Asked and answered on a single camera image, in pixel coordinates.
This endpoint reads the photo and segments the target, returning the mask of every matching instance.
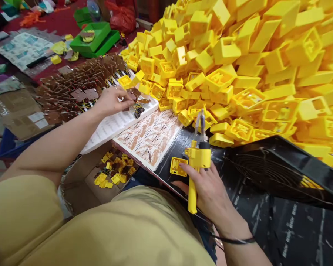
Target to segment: black work surface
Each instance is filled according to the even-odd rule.
[[[186,158],[194,129],[183,128],[155,173],[168,184],[188,178],[170,174],[172,157]],[[239,173],[233,173],[223,157],[225,149],[211,146],[215,163],[228,195],[239,213],[247,220],[257,243],[268,257],[276,256],[275,245],[268,241],[269,196],[258,190]],[[180,194],[183,192],[173,186]],[[333,211],[275,198],[274,226],[284,265],[333,265]]]

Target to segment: red plastic bag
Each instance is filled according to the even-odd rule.
[[[117,6],[114,3],[105,1],[108,10],[112,10],[113,16],[110,19],[111,29],[118,30],[124,34],[131,33],[136,28],[136,17],[134,11],[124,6]]]

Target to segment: person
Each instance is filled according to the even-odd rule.
[[[62,173],[108,115],[133,105],[122,88],[104,89],[95,106],[41,137],[0,178],[0,265],[214,265],[189,214],[166,190],[137,186],[63,224]],[[215,165],[196,172],[198,208],[225,239],[252,238]],[[181,181],[174,185],[187,192]],[[230,266],[271,265],[256,242],[224,242]]]

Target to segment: table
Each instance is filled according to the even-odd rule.
[[[74,37],[78,35],[81,31],[81,29],[78,27],[78,25],[75,22],[75,19],[73,17],[75,10],[78,8],[82,8],[86,6],[86,0],[77,0],[75,3],[72,3],[69,5],[70,9],[62,10],[59,12],[53,12],[46,16],[43,16],[41,19],[45,20],[44,23],[36,23],[33,25],[33,27],[36,27],[37,29],[44,31],[47,30],[49,33],[56,30],[56,35],[64,37],[67,34],[71,34]],[[10,31],[18,31],[20,27],[20,22],[23,19],[23,16],[27,14],[28,10],[23,10],[21,13],[21,16],[10,21],[2,30],[9,33]],[[136,37],[138,31],[144,31],[144,28],[140,27],[136,29],[134,32],[126,36],[127,43],[130,43],[133,41],[133,39]],[[124,47],[116,44],[116,47],[112,47],[108,52],[120,52]],[[69,65],[71,68],[74,68],[78,64],[84,62],[86,58],[80,57],[75,62],[69,62],[68,60],[62,60],[60,64],[53,65],[51,64],[48,68],[40,72],[38,75],[33,77],[33,80],[36,82],[40,82],[41,78],[47,77],[53,73],[57,73],[58,69],[61,67],[64,67],[66,65]]]
[[[183,178],[170,174],[170,162],[171,157],[183,157],[193,134],[191,126],[183,128],[154,172],[182,197],[186,195],[171,182]],[[247,220],[259,246],[268,257],[273,257],[278,250],[274,241],[268,240],[269,196],[240,173],[233,171],[223,159],[225,149],[211,146],[211,150],[212,160],[231,201]],[[333,211],[281,198],[275,198],[274,206],[274,226],[279,238],[277,246],[283,265],[333,265]]]

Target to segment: hand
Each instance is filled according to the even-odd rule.
[[[120,98],[121,100],[126,98],[127,101],[120,102],[117,98]],[[97,114],[106,117],[114,115],[133,104],[134,101],[121,86],[109,87],[103,90],[92,110]]]
[[[247,222],[230,201],[212,161],[211,168],[207,171],[201,168],[200,173],[187,164],[179,165],[195,183],[198,195],[197,207],[215,224],[220,234],[229,239],[252,237]],[[172,184],[188,194],[189,187],[182,181],[174,181]]]

